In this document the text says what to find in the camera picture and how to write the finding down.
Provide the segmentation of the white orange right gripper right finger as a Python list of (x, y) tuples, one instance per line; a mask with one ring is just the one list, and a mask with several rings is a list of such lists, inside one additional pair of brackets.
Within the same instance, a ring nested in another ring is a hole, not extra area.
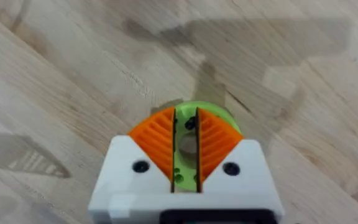
[(215, 192), (233, 180), (230, 192), (274, 192), (274, 181), (260, 144), (246, 139), (212, 112), (196, 109), (196, 193)]

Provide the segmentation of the white orange right gripper left finger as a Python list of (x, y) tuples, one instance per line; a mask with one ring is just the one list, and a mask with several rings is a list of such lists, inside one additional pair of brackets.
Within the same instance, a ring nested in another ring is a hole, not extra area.
[(111, 139), (94, 188), (94, 197), (173, 192), (175, 109), (141, 121)]

